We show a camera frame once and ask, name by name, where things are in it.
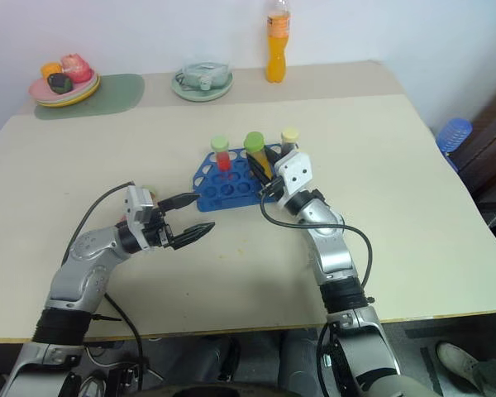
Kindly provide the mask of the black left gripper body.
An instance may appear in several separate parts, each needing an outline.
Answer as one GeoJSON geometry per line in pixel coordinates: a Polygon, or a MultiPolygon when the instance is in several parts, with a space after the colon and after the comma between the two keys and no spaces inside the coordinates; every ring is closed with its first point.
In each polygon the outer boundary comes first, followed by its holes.
{"type": "Polygon", "coordinates": [[[143,225],[141,232],[150,247],[170,247],[175,249],[174,234],[170,225],[165,221],[165,214],[154,208],[150,219],[143,225]]]}

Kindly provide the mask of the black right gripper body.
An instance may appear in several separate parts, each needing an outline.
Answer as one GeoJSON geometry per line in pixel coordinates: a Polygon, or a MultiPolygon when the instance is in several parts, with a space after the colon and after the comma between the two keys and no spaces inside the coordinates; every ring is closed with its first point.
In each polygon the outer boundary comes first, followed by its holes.
{"type": "Polygon", "coordinates": [[[267,184],[261,185],[258,193],[260,201],[274,200],[278,202],[284,195],[284,179],[282,176],[274,177],[267,184]]]}

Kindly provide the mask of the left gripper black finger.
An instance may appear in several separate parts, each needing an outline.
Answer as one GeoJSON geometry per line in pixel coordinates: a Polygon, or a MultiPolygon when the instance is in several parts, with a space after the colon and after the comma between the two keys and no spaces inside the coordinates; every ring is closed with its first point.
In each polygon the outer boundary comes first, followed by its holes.
{"type": "Polygon", "coordinates": [[[198,193],[176,194],[170,198],[158,202],[159,209],[180,209],[184,208],[200,198],[198,193]]]}
{"type": "Polygon", "coordinates": [[[185,229],[181,234],[172,237],[170,246],[178,250],[199,240],[208,234],[215,227],[215,222],[199,223],[193,227],[185,229]]]}

